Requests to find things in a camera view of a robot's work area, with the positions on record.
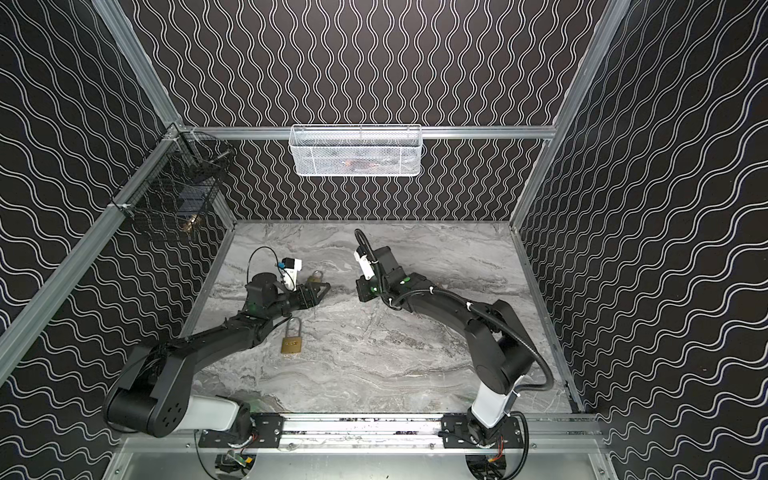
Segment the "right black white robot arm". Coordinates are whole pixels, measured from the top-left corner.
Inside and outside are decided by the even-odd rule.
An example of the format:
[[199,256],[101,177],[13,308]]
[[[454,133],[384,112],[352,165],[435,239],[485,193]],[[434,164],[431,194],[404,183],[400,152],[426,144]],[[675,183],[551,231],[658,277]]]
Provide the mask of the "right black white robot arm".
[[379,299],[391,310],[426,316],[464,338],[480,381],[466,417],[467,439],[494,443],[520,393],[554,386],[550,365],[507,302],[470,300],[421,274],[408,274],[388,247],[359,246],[354,257],[362,271],[356,281],[360,301]]

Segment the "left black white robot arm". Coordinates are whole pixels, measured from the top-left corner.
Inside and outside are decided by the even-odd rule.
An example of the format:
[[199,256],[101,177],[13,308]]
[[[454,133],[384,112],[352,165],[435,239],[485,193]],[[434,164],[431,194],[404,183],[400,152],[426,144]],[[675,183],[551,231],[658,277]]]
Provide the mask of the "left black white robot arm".
[[246,284],[241,310],[221,325],[131,352],[102,406],[108,427],[162,438],[181,427],[190,412],[195,374],[240,351],[260,345],[295,311],[318,306],[331,285],[306,281],[292,290],[271,272]]

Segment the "small brass padlock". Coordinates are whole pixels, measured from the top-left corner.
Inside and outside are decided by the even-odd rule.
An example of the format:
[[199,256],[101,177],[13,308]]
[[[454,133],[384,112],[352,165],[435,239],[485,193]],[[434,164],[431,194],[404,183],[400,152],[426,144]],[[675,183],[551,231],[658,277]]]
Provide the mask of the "small brass padlock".
[[319,286],[324,283],[324,272],[321,270],[314,270],[307,279],[307,283],[310,286]]

